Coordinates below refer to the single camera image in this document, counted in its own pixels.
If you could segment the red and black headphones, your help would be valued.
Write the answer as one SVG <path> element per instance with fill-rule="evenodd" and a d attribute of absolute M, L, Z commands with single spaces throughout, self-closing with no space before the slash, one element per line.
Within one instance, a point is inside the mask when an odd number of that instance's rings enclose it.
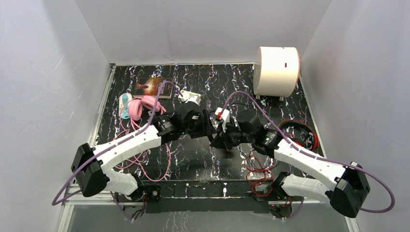
<path fill-rule="evenodd" d="M 282 121 L 278 127 L 298 145 L 310 151 L 315 151 L 319 148 L 319 138 L 316 132 L 302 121 L 287 119 Z"/>

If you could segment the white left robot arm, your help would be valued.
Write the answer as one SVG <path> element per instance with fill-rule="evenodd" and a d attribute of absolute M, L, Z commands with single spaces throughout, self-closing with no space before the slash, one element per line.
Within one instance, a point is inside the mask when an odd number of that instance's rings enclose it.
<path fill-rule="evenodd" d="M 216 130 L 208 111 L 155 116 L 150 123 L 119 139 L 95 147 L 80 145 L 71 170 L 82 195 L 91 197 L 105 190 L 127 195 L 132 201 L 141 200 L 145 193 L 141 181 L 114 167 L 138 153 L 178 140 L 183 134 L 212 140 Z"/>

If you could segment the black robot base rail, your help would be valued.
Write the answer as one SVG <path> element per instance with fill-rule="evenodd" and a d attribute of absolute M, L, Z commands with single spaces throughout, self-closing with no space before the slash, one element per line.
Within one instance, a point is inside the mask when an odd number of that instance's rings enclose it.
<path fill-rule="evenodd" d="M 292 212 L 292 204 L 301 197 L 286 197 L 271 190 L 271 183 L 252 187 L 244 180 L 231 181 L 143 181 L 134 196 L 113 194 L 115 201 L 126 206 L 142 206 L 148 214 L 192 211 L 251 211 L 269 214 L 278 211 L 280 217 Z"/>

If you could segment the white and blue small device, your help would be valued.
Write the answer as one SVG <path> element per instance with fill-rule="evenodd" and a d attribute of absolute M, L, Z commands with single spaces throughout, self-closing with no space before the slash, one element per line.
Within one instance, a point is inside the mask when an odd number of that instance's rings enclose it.
<path fill-rule="evenodd" d="M 129 119 L 129 102 L 132 100 L 130 93 L 124 93 L 119 97 L 119 116 L 121 119 Z"/>

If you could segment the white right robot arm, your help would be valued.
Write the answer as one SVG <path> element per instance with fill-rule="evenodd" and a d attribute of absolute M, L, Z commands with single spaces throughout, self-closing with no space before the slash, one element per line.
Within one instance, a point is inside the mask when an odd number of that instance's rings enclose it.
<path fill-rule="evenodd" d="M 272 184 L 273 196 L 285 200 L 288 196 L 301 196 L 329 203 L 340 214 L 357 217 L 370 192 L 366 175 L 361 166 L 336 164 L 298 145 L 279 131 L 265 128 L 250 110 L 237 116 L 237 122 L 227 109 L 217 108 L 215 119 L 219 122 L 217 135 L 210 145 L 231 150 L 248 143 L 261 155 L 268 156 L 307 173 L 308 178 L 282 172 Z"/>

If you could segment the pink over-ear headphones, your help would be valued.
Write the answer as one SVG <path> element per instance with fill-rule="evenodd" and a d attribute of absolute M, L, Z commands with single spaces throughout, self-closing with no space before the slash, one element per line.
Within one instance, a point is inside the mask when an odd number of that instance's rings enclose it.
<path fill-rule="evenodd" d="M 155 113 L 159 112 L 160 114 L 166 112 L 165 108 L 152 96 L 137 97 L 130 101 L 128 107 L 129 116 L 134 121 L 141 119 L 144 109 Z"/>

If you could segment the dark paperback book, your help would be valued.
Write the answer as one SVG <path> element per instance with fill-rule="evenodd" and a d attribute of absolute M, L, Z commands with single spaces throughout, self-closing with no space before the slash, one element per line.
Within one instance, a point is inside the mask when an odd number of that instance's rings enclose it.
<path fill-rule="evenodd" d="M 144 97 L 152 96 L 156 97 L 160 85 L 164 81 L 172 82 L 172 78 L 164 77 L 141 77 L 137 79 L 134 89 L 132 90 L 133 97 Z M 171 84 L 166 84 L 163 86 L 160 96 L 160 99 L 170 99 L 173 91 L 173 86 Z"/>

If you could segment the white cylindrical container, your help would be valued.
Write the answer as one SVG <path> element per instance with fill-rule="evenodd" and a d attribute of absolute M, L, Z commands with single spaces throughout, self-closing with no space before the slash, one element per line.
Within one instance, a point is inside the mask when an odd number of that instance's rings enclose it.
<path fill-rule="evenodd" d="M 295 47 L 260 46 L 253 71 L 256 96 L 288 97 L 298 82 L 300 56 Z"/>

